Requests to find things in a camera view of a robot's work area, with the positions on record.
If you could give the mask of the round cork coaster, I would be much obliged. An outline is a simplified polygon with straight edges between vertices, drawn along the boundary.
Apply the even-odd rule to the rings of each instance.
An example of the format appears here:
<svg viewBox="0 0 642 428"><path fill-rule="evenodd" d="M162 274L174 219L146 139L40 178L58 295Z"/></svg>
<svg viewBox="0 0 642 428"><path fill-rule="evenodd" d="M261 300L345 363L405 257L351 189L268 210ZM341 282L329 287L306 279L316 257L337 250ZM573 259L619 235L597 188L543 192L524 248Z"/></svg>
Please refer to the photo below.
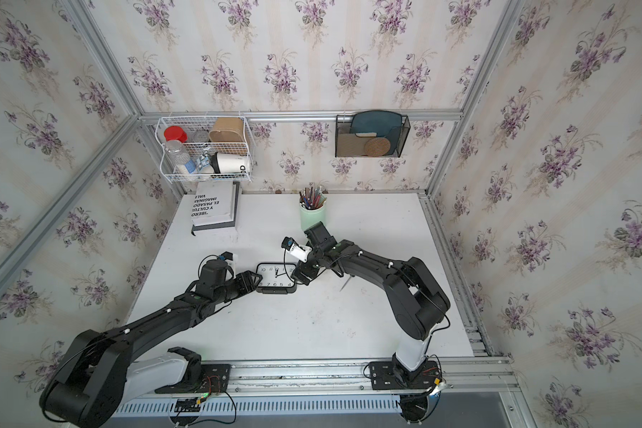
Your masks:
<svg viewBox="0 0 642 428"><path fill-rule="evenodd" d="M367 157L383 157L389 153L392 144L385 137L372 137L365 142L363 150Z"/></svg>

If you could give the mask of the clear plastic bottle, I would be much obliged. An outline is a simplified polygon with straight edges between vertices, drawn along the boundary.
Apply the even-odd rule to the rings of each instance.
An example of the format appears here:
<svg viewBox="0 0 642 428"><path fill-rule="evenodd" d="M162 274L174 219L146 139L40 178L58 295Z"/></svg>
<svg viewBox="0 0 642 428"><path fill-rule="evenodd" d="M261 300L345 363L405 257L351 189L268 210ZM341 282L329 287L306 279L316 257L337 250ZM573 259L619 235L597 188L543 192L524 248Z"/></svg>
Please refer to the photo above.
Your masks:
<svg viewBox="0 0 642 428"><path fill-rule="evenodd" d="M167 155L175 165L175 171L180 175L196 173L196 165L187 148L179 140L169 140L165 144Z"/></svg>

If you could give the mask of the brown cardboard box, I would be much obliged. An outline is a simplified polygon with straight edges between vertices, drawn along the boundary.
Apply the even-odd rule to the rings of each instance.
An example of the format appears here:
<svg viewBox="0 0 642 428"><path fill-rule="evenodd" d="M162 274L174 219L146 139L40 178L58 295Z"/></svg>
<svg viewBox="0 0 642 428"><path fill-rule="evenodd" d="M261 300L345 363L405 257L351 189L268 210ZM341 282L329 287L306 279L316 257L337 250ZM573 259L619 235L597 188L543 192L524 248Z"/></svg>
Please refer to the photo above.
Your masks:
<svg viewBox="0 0 642 428"><path fill-rule="evenodd" d="M244 143L244 121L237 117L218 117L209 131L212 143Z"/></svg>

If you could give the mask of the grey book underneath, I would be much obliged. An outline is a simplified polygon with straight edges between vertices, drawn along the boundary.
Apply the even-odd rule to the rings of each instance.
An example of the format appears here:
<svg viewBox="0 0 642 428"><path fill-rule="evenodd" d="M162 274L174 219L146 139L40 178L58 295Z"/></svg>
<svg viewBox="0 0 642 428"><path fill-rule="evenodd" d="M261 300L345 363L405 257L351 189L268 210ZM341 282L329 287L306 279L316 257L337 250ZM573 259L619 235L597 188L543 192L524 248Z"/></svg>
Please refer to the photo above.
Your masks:
<svg viewBox="0 0 642 428"><path fill-rule="evenodd" d="M214 224L214 225L208 225L208 226L194 226L192 223L191 227L191 234L196 235L197 233L201 232L207 232L207 231L212 231L212 230L221 230L221 229L235 229L236 228L236 222L237 222L237 213L238 213L238 208L239 208L239 199L241 196L241 186L240 183L238 183L238 194L236 198L236 203L235 203L235 219L227 222L227 223L221 223L221 224Z"/></svg>

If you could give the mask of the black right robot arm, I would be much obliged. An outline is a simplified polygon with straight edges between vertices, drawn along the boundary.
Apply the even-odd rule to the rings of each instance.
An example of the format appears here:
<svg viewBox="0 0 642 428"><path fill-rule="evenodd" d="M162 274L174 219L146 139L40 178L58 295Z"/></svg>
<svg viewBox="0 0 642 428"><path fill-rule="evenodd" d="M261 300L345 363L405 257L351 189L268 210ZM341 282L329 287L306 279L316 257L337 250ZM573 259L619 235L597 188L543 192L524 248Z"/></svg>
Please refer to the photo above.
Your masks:
<svg viewBox="0 0 642 428"><path fill-rule="evenodd" d="M285 237L285 255L297 260L290 277L310 285L332 271L338 277L363 279L384 291L395 321L404 333L392 357L393 373L403 383L424 370L427 350L437 325L449 318L451 303L430 269L419 258L395 260L370 253L349 240L336 241L324 223L304 231L308 242Z"/></svg>

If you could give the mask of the teal folder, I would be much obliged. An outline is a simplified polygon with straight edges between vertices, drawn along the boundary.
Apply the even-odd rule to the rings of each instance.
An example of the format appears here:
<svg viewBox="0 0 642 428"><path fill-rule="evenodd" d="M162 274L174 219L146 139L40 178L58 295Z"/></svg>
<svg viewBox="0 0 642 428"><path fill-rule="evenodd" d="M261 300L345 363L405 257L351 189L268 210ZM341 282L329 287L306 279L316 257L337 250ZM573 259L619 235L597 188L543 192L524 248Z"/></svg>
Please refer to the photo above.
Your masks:
<svg viewBox="0 0 642 428"><path fill-rule="evenodd" d="M375 133L390 142L388 155L394 155L401 135L402 115L385 110L372 110L354 115L351 121L351 134Z"/></svg>

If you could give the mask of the black square alarm clock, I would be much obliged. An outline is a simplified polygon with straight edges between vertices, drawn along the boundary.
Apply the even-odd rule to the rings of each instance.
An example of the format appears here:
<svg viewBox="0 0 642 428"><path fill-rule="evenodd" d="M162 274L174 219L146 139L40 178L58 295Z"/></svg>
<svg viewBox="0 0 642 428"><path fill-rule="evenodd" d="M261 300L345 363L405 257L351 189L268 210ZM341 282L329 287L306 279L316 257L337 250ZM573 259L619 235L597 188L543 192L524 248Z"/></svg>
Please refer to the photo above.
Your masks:
<svg viewBox="0 0 642 428"><path fill-rule="evenodd" d="M256 273L261 276L256 289L260 294L293 294L297 291L297 283L292 279L295 265L283 262L262 262L256 267Z"/></svg>

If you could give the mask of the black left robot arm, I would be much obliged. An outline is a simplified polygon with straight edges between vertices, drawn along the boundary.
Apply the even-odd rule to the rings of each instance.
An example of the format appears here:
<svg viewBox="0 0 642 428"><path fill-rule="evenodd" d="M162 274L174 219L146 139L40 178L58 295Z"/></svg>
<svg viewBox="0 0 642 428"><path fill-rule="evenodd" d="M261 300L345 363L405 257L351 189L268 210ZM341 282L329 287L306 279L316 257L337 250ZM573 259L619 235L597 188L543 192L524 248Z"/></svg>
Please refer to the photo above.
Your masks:
<svg viewBox="0 0 642 428"><path fill-rule="evenodd" d="M208 260L187 290L163 308L103 333L80 333L40 396L43 416L55 423L99 427L120 405L149 392L197 391L204 381L198 353L174 347L151 360L142 355L254 292L261 280L250 270L234 274L225 260Z"/></svg>

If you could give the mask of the red lidded jar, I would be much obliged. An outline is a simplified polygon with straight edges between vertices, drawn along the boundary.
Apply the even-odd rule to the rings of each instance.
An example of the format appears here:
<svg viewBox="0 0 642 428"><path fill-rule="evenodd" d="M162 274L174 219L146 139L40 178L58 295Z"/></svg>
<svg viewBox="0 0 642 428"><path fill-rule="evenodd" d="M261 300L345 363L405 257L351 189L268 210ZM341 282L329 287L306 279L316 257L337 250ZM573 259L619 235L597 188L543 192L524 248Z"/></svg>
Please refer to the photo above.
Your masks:
<svg viewBox="0 0 642 428"><path fill-rule="evenodd" d="M166 128L163 132L163 136L167 142L169 141L178 141L181 144L187 142L187 132L183 130L180 126L170 126Z"/></svg>

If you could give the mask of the black mesh wall organizer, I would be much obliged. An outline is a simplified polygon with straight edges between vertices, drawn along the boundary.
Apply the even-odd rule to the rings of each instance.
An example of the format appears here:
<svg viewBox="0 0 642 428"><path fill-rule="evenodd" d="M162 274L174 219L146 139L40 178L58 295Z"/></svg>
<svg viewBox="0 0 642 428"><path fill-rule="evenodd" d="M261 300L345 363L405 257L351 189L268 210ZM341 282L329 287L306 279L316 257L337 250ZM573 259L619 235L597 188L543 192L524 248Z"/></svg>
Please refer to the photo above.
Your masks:
<svg viewBox="0 0 642 428"><path fill-rule="evenodd" d="M351 134L351 121L355 114L338 115L335 119L335 157L336 158L399 158L411 130L410 120L407 115L402 115L401 135L394 155L383 157L367 157L364 155L364 144L369 138L376 137L375 133Z"/></svg>

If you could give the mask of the black handled screwdriver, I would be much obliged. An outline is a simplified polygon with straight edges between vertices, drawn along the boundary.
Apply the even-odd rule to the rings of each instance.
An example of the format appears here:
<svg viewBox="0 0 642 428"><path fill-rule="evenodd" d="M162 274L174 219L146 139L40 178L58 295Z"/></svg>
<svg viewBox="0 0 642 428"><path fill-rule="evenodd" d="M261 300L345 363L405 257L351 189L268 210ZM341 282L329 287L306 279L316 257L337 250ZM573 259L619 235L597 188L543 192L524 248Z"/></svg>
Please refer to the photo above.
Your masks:
<svg viewBox="0 0 642 428"><path fill-rule="evenodd" d="M345 282L343 283L343 285L342 285L342 287L341 287L341 289L340 289L340 292L342 292L342 291L346 288L346 286L347 286L347 285L348 285L348 283L351 281L351 279L353 279L353 276L352 276L352 275L349 275L349 276L347 277L347 279L345 280Z"/></svg>

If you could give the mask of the white book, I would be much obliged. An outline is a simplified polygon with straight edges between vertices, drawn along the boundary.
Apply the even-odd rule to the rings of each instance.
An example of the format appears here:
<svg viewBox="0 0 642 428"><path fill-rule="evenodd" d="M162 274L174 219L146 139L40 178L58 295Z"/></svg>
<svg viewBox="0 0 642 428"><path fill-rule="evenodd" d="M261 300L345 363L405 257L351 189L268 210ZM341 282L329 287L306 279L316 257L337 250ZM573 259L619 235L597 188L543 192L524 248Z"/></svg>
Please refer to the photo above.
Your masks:
<svg viewBox="0 0 642 428"><path fill-rule="evenodd" d="M194 226L227 223L235 219L238 183L203 181L196 187L190 218Z"/></svg>

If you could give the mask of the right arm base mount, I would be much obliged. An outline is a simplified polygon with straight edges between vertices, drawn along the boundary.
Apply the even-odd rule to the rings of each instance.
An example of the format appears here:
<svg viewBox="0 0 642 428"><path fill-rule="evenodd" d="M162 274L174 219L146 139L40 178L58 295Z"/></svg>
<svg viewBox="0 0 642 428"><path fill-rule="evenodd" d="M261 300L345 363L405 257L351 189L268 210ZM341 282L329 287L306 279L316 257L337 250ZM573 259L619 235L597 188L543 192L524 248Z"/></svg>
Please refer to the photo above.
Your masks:
<svg viewBox="0 0 642 428"><path fill-rule="evenodd" d="M440 362L426 357L409 371L393 356L390 361L371 361L363 370L374 391L431 390L445 383Z"/></svg>

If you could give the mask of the coloured pencils bundle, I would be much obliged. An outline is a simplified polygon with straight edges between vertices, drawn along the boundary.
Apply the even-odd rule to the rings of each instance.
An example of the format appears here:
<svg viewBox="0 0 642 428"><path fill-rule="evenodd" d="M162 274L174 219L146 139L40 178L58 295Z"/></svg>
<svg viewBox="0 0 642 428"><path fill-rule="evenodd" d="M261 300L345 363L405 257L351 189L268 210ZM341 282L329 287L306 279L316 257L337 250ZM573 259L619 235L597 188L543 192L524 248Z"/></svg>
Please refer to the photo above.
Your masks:
<svg viewBox="0 0 642 428"><path fill-rule="evenodd" d="M309 185L298 194L301 208L304 210L318 210L326 204L326 189L321 185Z"/></svg>

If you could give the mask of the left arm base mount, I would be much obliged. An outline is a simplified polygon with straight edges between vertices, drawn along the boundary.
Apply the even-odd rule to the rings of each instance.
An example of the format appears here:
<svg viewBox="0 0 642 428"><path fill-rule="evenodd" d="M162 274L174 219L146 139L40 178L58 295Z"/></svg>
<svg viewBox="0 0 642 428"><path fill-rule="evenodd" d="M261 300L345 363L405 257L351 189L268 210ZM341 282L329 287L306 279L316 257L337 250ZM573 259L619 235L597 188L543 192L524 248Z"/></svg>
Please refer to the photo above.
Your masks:
<svg viewBox="0 0 642 428"><path fill-rule="evenodd" d="M185 363L183 376L176 383L155 389L157 394L217 393L228 389L232 366L202 362L202 356L183 347L168 349L171 357L179 357Z"/></svg>

